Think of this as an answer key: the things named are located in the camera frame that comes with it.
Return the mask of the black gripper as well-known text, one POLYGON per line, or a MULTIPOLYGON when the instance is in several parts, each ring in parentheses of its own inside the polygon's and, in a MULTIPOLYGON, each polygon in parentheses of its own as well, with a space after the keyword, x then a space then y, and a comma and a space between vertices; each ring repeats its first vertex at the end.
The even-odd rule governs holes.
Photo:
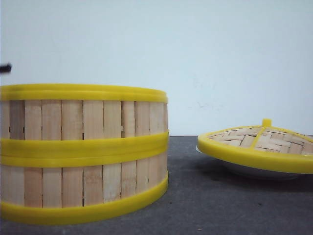
POLYGON ((10 73, 11 70, 12 70, 12 65, 10 63, 0 65, 0 73, 10 73))

